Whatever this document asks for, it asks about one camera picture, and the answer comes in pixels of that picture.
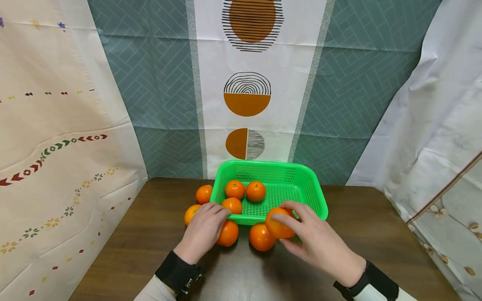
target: wrist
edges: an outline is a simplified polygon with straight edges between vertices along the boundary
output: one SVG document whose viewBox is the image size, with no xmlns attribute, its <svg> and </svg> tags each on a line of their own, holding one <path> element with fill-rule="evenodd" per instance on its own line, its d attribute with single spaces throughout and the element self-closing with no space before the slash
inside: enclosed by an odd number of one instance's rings
<svg viewBox="0 0 482 301">
<path fill-rule="evenodd" d="M 201 259 L 198 255 L 193 252 L 192 248 L 190 248 L 186 243 L 182 240 L 181 242 L 174 248 L 173 252 L 184 262 L 194 265 L 199 262 Z"/>
<path fill-rule="evenodd" d="M 365 272 L 366 260 L 358 254 L 353 253 L 352 258 L 347 262 L 348 266 L 335 278 L 346 288 L 350 288 L 358 283 Z"/>
</svg>

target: left hand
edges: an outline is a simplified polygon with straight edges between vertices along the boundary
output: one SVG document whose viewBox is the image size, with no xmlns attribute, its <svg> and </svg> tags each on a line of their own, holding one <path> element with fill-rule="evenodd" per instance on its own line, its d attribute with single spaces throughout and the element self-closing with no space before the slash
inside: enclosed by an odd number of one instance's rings
<svg viewBox="0 0 482 301">
<path fill-rule="evenodd" d="M 174 253 L 189 264 L 197 264 L 218 240 L 230 214 L 230 210 L 214 202 L 202 205 L 187 226 L 181 242 L 174 248 Z"/>
</svg>

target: teal patterned backdrop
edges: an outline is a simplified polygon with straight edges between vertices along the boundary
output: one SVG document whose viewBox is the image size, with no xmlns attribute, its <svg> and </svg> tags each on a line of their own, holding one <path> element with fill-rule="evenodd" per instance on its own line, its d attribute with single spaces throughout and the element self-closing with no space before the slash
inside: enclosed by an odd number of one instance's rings
<svg viewBox="0 0 482 301">
<path fill-rule="evenodd" d="M 293 162 L 345 184 L 440 0 L 335 0 Z M 149 177 L 201 178 L 186 4 L 89 0 Z"/>
</svg>

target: white sleeve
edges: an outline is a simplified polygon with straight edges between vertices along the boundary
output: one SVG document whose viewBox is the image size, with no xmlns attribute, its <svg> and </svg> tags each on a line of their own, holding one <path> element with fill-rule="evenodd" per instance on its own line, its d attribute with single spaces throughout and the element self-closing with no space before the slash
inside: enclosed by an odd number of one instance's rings
<svg viewBox="0 0 482 301">
<path fill-rule="evenodd" d="M 134 301 L 176 301 L 176 299 L 154 275 Z"/>
<path fill-rule="evenodd" d="M 361 292 L 353 297 L 354 301 L 387 301 L 388 299 L 380 293 L 371 284 L 365 286 Z M 416 299 L 407 294 L 403 289 L 398 288 L 398 297 L 396 301 L 416 301 Z"/>
</svg>

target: black wrist strap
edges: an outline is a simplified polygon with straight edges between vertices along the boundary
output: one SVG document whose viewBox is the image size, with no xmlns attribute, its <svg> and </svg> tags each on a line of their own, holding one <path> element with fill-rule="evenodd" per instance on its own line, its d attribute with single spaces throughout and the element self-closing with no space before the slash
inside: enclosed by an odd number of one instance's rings
<svg viewBox="0 0 482 301">
<path fill-rule="evenodd" d="M 396 300 L 398 297 L 398 285 L 369 261 L 366 261 L 365 272 L 354 286 L 347 288 L 338 281 L 333 284 L 343 298 L 348 301 L 352 301 L 368 285 L 380 292 L 389 301 Z"/>
<path fill-rule="evenodd" d="M 204 275 L 204 269 L 190 265 L 171 251 L 155 274 L 160 281 L 172 288 L 174 293 L 187 294 L 191 283 L 199 281 Z"/>
</svg>

